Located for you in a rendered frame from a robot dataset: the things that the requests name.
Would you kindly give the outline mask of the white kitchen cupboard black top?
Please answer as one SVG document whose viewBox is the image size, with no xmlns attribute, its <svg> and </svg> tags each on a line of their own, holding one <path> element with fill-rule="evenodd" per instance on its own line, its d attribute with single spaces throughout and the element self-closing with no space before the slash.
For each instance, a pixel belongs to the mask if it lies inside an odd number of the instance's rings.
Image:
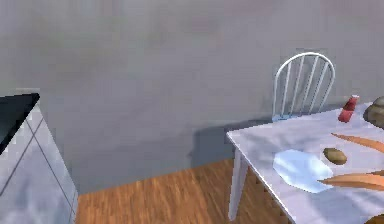
<svg viewBox="0 0 384 224">
<path fill-rule="evenodd" d="M 75 224 L 78 191 L 39 99 L 0 97 L 0 224 Z"/>
</svg>

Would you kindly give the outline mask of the orange wooden utensil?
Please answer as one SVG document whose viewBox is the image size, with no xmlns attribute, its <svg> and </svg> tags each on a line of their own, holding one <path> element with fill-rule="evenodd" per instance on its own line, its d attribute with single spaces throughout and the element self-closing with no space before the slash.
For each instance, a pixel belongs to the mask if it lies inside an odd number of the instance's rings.
<svg viewBox="0 0 384 224">
<path fill-rule="evenodd" d="M 371 149 L 375 149 L 381 153 L 384 153 L 384 143 L 383 142 L 368 139 L 368 138 L 362 138 L 362 137 L 358 137 L 358 136 L 342 135 L 342 134 L 336 134 L 336 133 L 333 133 L 333 136 L 335 136 L 339 139 L 342 139 L 342 140 L 345 140 L 348 142 L 352 142 L 352 143 L 355 143 L 355 144 L 358 144 L 358 145 L 361 145 L 364 147 L 368 147 Z"/>
<path fill-rule="evenodd" d="M 384 191 L 384 171 L 373 173 L 350 173 L 321 180 L 321 183 L 337 187 L 364 188 Z"/>
</svg>

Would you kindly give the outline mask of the white spindle-back chair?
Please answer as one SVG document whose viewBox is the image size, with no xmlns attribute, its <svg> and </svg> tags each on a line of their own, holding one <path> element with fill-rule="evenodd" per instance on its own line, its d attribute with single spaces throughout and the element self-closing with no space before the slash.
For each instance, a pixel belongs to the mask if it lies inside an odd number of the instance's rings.
<svg viewBox="0 0 384 224">
<path fill-rule="evenodd" d="M 287 59 L 273 79 L 273 122 L 322 111 L 336 72 L 332 61 L 318 52 L 303 52 Z"/>
</svg>

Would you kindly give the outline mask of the pale blue plate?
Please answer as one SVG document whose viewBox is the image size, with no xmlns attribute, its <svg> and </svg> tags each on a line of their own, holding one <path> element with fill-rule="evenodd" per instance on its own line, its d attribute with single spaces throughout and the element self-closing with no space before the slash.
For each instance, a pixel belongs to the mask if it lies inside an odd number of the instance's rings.
<svg viewBox="0 0 384 224">
<path fill-rule="evenodd" d="M 294 149 L 277 153 L 273 169 L 286 184 L 309 193 L 331 189 L 322 180 L 333 176 L 333 171 L 314 154 Z"/>
</svg>

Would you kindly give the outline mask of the white dining table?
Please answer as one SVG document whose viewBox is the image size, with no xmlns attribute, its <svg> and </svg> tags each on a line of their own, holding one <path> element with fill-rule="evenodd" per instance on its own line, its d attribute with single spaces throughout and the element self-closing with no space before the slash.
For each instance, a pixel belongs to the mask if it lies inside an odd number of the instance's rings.
<svg viewBox="0 0 384 224">
<path fill-rule="evenodd" d="M 274 156 L 294 149 L 314 154 L 336 175 L 384 170 L 384 153 L 333 136 L 358 136 L 384 143 L 384 130 L 363 119 L 369 105 L 360 104 L 348 123 L 338 120 L 338 109 L 245 129 L 230 131 L 235 162 L 229 203 L 234 219 L 240 202 L 245 173 L 251 169 L 292 224 L 364 224 L 384 213 L 384 191 L 333 187 L 313 194 L 292 187 L 273 169 Z M 343 165 L 328 161 L 323 150 L 336 148 L 348 158 Z"/>
</svg>

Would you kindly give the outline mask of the brown potato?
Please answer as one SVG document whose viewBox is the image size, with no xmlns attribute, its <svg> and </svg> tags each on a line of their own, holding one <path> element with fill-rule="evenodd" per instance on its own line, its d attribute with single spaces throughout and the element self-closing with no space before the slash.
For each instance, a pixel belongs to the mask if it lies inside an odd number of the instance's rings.
<svg viewBox="0 0 384 224">
<path fill-rule="evenodd" d="M 343 165 L 348 160 L 347 156 L 336 148 L 325 148 L 323 154 L 328 161 L 335 165 Z"/>
</svg>

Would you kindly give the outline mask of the red bottle white cap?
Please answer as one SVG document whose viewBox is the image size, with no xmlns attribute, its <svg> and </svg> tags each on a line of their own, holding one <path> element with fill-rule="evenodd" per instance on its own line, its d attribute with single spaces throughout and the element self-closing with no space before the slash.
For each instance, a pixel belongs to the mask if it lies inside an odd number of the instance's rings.
<svg viewBox="0 0 384 224">
<path fill-rule="evenodd" d="M 343 106 L 342 111 L 338 116 L 340 122 L 348 123 L 354 113 L 355 107 L 359 100 L 358 95 L 351 95 L 346 104 Z"/>
</svg>

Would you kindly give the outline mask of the grey-brown round pot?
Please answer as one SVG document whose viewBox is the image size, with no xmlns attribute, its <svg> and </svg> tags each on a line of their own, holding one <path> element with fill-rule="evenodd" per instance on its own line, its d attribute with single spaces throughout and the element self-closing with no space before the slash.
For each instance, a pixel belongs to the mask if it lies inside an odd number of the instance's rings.
<svg viewBox="0 0 384 224">
<path fill-rule="evenodd" d="M 384 96 L 377 98 L 364 112 L 363 118 L 384 130 Z"/>
</svg>

